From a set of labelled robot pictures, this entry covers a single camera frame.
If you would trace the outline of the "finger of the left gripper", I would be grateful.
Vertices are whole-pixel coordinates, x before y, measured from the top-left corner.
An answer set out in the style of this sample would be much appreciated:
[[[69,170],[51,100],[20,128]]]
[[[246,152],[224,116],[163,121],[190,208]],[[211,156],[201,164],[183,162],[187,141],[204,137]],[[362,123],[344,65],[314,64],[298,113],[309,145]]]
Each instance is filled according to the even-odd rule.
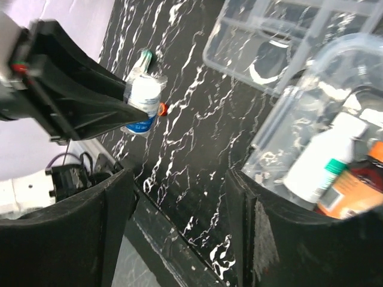
[[[11,49],[11,118],[33,118],[53,141],[83,141],[148,119],[123,100],[122,79],[55,20],[37,20]]]

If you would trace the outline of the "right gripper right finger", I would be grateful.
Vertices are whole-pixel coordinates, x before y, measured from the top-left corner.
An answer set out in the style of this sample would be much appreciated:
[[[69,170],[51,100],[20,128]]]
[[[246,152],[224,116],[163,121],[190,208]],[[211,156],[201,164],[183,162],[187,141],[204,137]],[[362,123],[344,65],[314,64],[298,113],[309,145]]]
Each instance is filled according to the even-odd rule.
[[[333,219],[238,169],[224,187],[239,286],[382,285],[382,207]]]

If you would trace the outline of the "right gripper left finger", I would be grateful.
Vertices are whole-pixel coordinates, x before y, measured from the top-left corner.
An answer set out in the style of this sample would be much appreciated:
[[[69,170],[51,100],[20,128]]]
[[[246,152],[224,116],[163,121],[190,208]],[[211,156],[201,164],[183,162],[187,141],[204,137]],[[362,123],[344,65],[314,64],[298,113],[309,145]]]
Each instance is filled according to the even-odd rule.
[[[22,219],[1,220],[1,286],[111,286],[134,201],[133,175],[122,170]]]

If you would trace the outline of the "blue white ointment tube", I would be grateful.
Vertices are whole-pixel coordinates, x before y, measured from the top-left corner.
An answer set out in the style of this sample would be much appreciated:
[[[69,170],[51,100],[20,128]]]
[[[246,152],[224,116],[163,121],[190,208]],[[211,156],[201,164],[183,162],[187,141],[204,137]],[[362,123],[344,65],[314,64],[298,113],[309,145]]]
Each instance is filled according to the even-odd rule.
[[[124,103],[145,112],[148,118],[120,128],[125,134],[147,137],[161,106],[162,91],[166,87],[166,76],[152,76],[148,73],[153,54],[148,49],[141,50],[138,60],[129,72],[124,91]]]

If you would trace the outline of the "small orange coin item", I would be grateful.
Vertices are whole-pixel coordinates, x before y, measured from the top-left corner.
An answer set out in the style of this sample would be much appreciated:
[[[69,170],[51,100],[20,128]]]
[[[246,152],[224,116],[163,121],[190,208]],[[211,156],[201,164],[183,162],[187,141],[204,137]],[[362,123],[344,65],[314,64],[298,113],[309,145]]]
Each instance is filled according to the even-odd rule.
[[[163,102],[160,102],[159,110],[158,110],[158,116],[160,116],[160,117],[166,116],[167,113],[168,113],[168,106],[167,106],[167,104],[165,104]]]

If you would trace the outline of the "white plastic bottle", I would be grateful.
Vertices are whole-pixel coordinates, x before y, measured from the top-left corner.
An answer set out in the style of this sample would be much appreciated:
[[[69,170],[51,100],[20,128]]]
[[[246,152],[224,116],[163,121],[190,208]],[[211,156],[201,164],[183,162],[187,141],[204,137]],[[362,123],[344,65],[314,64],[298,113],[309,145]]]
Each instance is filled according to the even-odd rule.
[[[286,174],[289,191],[309,203],[317,203],[324,192],[354,158],[354,141],[367,129],[363,120],[339,113],[330,128],[315,135]]]

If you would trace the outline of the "brown medicine bottle orange cap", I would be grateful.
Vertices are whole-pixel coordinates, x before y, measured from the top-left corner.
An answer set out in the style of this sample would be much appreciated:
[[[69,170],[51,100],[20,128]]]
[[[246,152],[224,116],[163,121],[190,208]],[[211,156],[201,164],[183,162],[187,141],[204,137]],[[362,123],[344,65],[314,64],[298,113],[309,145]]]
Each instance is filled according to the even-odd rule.
[[[382,204],[382,142],[371,147],[365,160],[356,161],[334,181],[317,205],[323,215],[346,219]]]

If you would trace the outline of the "clear medicine kit box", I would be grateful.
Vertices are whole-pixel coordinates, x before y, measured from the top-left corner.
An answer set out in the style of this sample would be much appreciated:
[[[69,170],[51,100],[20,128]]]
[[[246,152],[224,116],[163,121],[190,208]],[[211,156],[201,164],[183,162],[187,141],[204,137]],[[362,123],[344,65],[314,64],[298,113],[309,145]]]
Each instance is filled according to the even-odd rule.
[[[252,141],[242,171],[274,194],[308,210],[283,180],[311,139],[341,113],[367,123],[354,141],[353,161],[382,139],[382,37],[353,33],[326,44],[296,84],[288,86]]]

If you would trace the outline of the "clear divided organizer tray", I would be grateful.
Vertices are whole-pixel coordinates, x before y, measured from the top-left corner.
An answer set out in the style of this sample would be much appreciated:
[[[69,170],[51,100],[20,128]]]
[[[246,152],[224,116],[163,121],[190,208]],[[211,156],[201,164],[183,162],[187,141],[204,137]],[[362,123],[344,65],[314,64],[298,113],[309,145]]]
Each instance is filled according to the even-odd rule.
[[[204,63],[267,93],[280,94],[328,42],[371,33],[382,1],[225,1]]]

